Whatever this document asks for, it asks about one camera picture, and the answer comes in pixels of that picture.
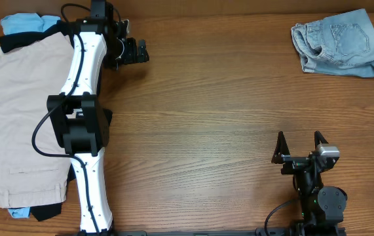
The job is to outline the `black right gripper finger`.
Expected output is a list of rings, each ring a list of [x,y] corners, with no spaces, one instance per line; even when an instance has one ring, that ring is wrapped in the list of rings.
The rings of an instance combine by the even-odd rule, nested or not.
[[[286,138],[284,136],[284,133],[280,131],[278,133],[276,147],[275,147],[272,159],[271,159],[271,163],[284,164],[289,158],[290,158],[290,151],[289,151],[289,148],[286,142]]]
[[[323,137],[320,131],[314,132],[314,145],[315,145],[315,152],[319,154],[323,154],[326,152],[326,148],[328,147],[329,142]]]

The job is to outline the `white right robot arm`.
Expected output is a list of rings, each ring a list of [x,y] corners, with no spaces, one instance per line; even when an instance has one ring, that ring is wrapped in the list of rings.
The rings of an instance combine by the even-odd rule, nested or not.
[[[343,221],[348,195],[339,187],[325,186],[321,173],[331,170],[340,158],[338,147],[331,145],[319,131],[314,133],[314,151],[306,157],[290,154],[284,133],[278,133],[276,148],[271,162],[281,164],[281,174],[293,176],[293,188],[297,198],[272,210],[265,219],[264,231],[270,234],[268,221],[271,216],[294,202],[300,202],[301,220],[283,229],[284,235],[345,235],[345,228],[338,227]]]

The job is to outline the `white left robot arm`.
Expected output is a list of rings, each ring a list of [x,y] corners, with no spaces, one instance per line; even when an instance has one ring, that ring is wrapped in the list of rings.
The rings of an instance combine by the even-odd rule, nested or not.
[[[78,234],[115,235],[103,171],[112,112],[98,99],[101,70],[148,62],[149,55],[145,41],[129,37],[129,20],[114,19],[119,12],[111,3],[92,1],[89,11],[68,24],[74,48],[69,75],[60,93],[47,98],[44,118],[51,121],[75,173],[81,205]]]

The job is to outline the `light blue denim shorts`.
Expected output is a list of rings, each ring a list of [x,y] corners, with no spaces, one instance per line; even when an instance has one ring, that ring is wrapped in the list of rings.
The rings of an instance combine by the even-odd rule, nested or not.
[[[291,28],[305,73],[374,77],[374,27],[365,9]]]

